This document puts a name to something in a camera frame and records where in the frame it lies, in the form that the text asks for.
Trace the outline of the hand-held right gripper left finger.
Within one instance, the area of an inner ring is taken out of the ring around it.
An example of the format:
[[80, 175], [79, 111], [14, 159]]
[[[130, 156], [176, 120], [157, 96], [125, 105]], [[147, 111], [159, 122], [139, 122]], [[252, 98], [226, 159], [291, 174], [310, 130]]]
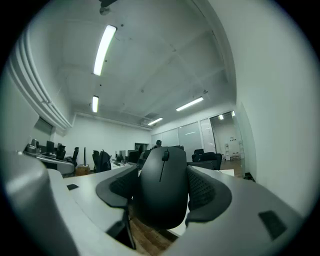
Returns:
[[89, 175], [63, 178], [48, 169], [50, 186], [59, 213], [81, 256], [136, 256], [138, 253], [106, 232], [123, 217], [124, 210], [109, 207], [96, 186], [125, 170], [125, 167]]

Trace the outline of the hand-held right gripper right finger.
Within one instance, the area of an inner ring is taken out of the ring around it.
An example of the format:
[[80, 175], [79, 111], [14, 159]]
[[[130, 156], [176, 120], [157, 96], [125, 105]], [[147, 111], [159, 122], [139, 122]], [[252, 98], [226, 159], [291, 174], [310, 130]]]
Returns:
[[182, 235], [165, 256], [272, 256], [295, 237], [303, 218], [263, 186], [201, 167], [214, 198], [187, 215]]

